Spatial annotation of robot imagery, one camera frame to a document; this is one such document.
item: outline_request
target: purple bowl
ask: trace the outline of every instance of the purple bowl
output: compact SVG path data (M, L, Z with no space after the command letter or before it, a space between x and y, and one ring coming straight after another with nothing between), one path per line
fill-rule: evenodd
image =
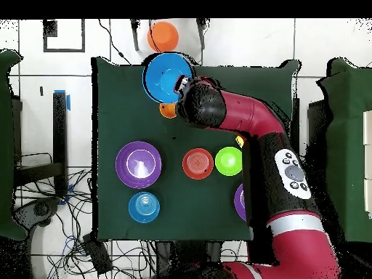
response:
M243 184L240 184L234 197L235 210L242 220L246 221L246 205L244 203Z
M131 188L142 189L154 184L161 173L159 152L149 143L130 142L116 156L116 173Z

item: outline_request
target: orange bowl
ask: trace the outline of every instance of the orange bowl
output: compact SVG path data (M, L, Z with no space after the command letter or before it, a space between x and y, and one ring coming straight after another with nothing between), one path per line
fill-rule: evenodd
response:
M156 52L171 52L177 47L178 38L176 27L166 21L155 23L147 33L147 41Z
M159 110L163 117L165 118L175 118L176 117L176 103L170 104L159 104Z

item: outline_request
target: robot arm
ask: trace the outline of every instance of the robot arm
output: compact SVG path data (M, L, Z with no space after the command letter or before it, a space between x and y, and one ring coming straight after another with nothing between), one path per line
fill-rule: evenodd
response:
M247 223L271 228L279 265L227 267L238 279L337 279L336 257L278 117L264 102L226 92L208 78L181 77L175 91L180 93L176 112L187 123L248 139L242 149Z

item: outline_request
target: blue bowl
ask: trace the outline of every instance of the blue bowl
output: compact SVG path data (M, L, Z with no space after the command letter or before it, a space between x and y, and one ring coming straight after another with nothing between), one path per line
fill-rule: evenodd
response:
M143 87L156 102L177 102L179 95L174 86L181 75L193 77L189 62L179 53L164 52L154 57L143 70Z
M159 201L152 193L137 193L129 201L129 214L136 222L152 222L159 211Z

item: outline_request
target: dark green table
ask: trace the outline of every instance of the dark green table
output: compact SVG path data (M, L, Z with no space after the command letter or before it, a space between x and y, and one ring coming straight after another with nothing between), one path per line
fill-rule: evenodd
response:
M233 203L241 174L225 177L214 168L206 179L193 180L182 170L188 150L202 147L215 156L225 146L238 147L235 135L194 129L179 118L164 118L158 103L143 89L142 66L111 65L102 58L95 61L98 239L249 240L249 229ZM291 79L298 67L299 63L291 60L281 68L197 67L196 71L219 80L231 92L274 102L290 118ZM115 170L119 150L136 140L154 145L163 164L158 181L144 190L124 185ZM160 201L160 213L149 224L135 222L128 212L129 199L139 191L153 193Z

